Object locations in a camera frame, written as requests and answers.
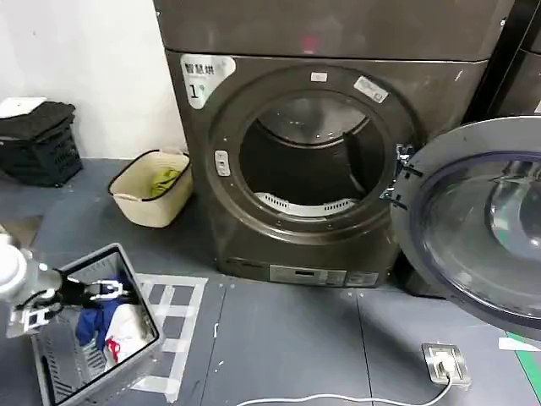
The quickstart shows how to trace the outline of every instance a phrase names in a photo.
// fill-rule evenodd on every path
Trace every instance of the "clothes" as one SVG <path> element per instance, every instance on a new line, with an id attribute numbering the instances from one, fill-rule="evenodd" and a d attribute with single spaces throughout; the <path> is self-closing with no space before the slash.
<path id="1" fill-rule="evenodd" d="M 116 277 L 111 277 L 109 280 L 118 280 L 125 290 L 131 290 L 132 286 L 129 280 L 123 274 L 118 274 Z M 75 327 L 75 336 L 79 340 L 79 345 L 85 346 L 92 338 L 96 336 L 96 347 L 103 351 L 107 331 L 111 325 L 111 320 L 117 310 L 117 307 L 125 304 L 129 299 L 120 297 L 118 299 L 102 300 L 96 302 L 96 308 L 81 309 L 79 321 Z"/>
<path id="2" fill-rule="evenodd" d="M 172 167 L 167 167 L 157 173 L 152 179 L 152 189 L 150 195 L 152 197 L 158 197 L 163 195 L 169 188 L 171 188 L 175 180 L 177 180 L 180 172 Z"/>
<path id="3" fill-rule="evenodd" d="M 141 308 L 135 304 L 121 304 L 112 317 L 106 335 L 106 370 L 139 352 L 150 341 L 150 334 L 143 322 Z"/>

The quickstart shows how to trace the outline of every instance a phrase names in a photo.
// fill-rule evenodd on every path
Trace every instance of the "power outlet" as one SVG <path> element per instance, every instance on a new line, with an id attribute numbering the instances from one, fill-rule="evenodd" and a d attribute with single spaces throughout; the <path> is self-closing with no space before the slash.
<path id="1" fill-rule="evenodd" d="M 421 346 L 423 349 L 424 360 L 429 368 L 430 380 L 440 385 L 446 385 L 449 380 L 445 372 L 440 368 L 440 353 L 449 354 L 455 360 L 455 372 L 453 374 L 453 385 L 469 387 L 472 384 L 472 378 L 467 373 L 466 361 L 456 345 L 426 343 Z"/>

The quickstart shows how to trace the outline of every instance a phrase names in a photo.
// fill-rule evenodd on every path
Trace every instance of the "laundry basket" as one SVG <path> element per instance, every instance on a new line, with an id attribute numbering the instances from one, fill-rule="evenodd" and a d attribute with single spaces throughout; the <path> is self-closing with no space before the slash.
<path id="1" fill-rule="evenodd" d="M 172 186 L 152 197 L 155 176 L 168 168 L 180 172 Z M 169 225 L 194 190 L 189 156 L 180 151 L 153 150 L 132 161 L 109 184 L 109 194 L 135 224 L 161 228 Z"/>
<path id="2" fill-rule="evenodd" d="M 84 283 L 123 276 L 130 281 L 149 334 L 145 347 L 106 370 L 95 339 L 79 345 L 75 335 L 78 308 L 66 308 L 31 337 L 43 406 L 102 406 L 149 375 L 161 358 L 164 336 L 120 244 L 111 244 L 62 268 Z"/>

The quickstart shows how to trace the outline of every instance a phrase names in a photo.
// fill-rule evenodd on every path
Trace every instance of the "white cable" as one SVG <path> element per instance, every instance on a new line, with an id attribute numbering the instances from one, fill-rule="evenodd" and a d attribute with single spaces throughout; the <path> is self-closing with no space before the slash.
<path id="1" fill-rule="evenodd" d="M 441 393 L 436 396 L 434 399 L 426 403 L 414 404 L 414 403 L 404 403 L 397 402 L 396 400 L 389 399 L 379 399 L 379 398 L 351 398 L 345 395 L 335 395 L 332 393 L 318 393 L 317 395 L 310 395 L 305 398 L 267 398 L 267 399 L 255 399 L 247 400 L 246 402 L 239 403 L 237 406 L 249 406 L 250 404 L 261 404 L 261 403 L 301 403 L 308 402 L 309 400 L 322 399 L 322 398 L 331 398 L 331 399 L 340 399 L 347 400 L 354 403 L 363 403 L 363 402 L 380 402 L 393 404 L 394 406 L 432 406 L 433 404 L 438 403 L 450 390 L 453 385 L 452 375 L 447 376 L 449 378 L 449 383 Z"/>

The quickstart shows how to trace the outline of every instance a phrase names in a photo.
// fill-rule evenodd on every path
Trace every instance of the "label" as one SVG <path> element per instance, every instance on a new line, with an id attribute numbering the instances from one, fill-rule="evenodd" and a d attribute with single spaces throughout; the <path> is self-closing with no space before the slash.
<path id="1" fill-rule="evenodd" d="M 0 103 L 0 118 L 29 114 L 45 100 L 46 97 L 8 97 Z"/>
<path id="2" fill-rule="evenodd" d="M 216 88 L 235 72 L 237 65 L 231 57 L 219 55 L 184 54 L 180 58 L 186 97 L 189 105 L 203 108 Z"/>
<path id="3" fill-rule="evenodd" d="M 389 95 L 388 91 L 380 88 L 377 84 L 364 76 L 359 77 L 353 87 L 361 93 L 364 93 L 376 103 L 383 103 Z"/>
<path id="4" fill-rule="evenodd" d="M 312 82 L 326 82 L 327 73 L 326 72 L 312 72 L 310 75 L 310 80 Z"/>
<path id="5" fill-rule="evenodd" d="M 378 282 L 379 273 L 371 272 L 350 272 L 347 277 L 346 286 L 368 287 L 374 286 Z"/>

